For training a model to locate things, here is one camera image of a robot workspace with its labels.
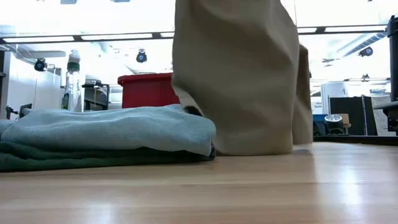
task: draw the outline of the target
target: wooden floor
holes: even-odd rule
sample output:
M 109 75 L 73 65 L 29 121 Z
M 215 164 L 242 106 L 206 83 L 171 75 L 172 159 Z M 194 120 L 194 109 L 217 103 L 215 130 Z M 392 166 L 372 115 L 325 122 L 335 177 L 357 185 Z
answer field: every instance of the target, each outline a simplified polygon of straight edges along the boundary
M 398 148 L 0 174 L 0 223 L 398 223 Z

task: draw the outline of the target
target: plastic bottle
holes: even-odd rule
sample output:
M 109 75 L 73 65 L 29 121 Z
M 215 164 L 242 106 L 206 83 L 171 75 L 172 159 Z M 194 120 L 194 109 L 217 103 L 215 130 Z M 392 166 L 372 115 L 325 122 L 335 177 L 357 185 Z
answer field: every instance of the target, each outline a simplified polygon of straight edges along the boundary
M 80 55 L 77 50 L 72 50 L 68 60 L 68 72 L 65 92 L 62 97 L 62 109 L 82 112 L 81 85 L 84 84 L 80 75 Z

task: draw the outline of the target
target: red container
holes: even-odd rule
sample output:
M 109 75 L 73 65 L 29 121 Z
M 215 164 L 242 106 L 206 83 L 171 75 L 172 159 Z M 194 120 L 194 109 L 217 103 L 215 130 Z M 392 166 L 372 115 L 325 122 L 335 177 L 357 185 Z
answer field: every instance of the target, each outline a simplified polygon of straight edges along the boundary
M 123 86 L 122 108 L 166 106 L 180 103 L 171 85 L 172 73 L 125 75 L 118 78 Z

